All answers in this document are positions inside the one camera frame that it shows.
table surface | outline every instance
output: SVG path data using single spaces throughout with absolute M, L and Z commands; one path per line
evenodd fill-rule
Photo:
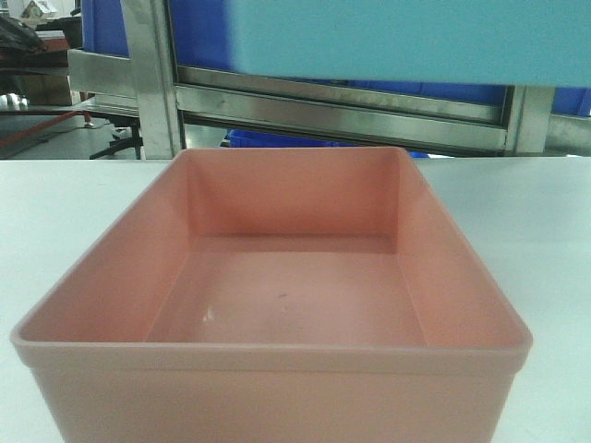
M 165 164 L 0 162 L 0 442 L 63 442 L 9 331 Z M 417 164 L 534 334 L 494 443 L 590 442 L 591 159 Z

floor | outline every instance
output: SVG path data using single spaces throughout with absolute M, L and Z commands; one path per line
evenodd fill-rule
M 38 108 L 40 107 L 19 107 L 7 103 L 6 96 L 0 97 L 0 111 Z M 52 118 L 54 117 L 44 115 L 0 115 L 0 140 Z M 87 160 L 91 154 L 107 148 L 109 141 L 113 140 L 113 124 L 103 118 L 93 118 L 92 122 L 93 127 L 86 128 L 84 118 L 77 116 L 8 146 L 0 147 L 0 160 Z M 190 148 L 212 148 L 220 146 L 226 131 L 216 127 L 186 125 L 185 132 Z M 105 160 L 135 158 L 133 149 L 103 157 Z

metal rack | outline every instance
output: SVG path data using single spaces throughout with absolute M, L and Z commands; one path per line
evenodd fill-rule
M 184 122 L 453 156 L 591 154 L 591 119 L 552 114 L 555 88 L 502 106 L 264 78 L 176 63 L 165 0 L 122 0 L 130 57 L 68 54 L 71 85 L 102 113 L 138 116 L 148 158 L 185 147 Z

metal post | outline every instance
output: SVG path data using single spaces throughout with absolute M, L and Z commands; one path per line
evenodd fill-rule
M 544 152 L 555 88 L 516 86 L 507 123 L 505 155 Z
M 170 159 L 184 148 L 176 109 L 176 61 L 165 0 L 122 0 L 127 45 L 148 159 Z

bin bottom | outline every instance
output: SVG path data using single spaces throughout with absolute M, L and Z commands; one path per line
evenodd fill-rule
M 198 238 L 146 341 L 425 345 L 388 236 Z

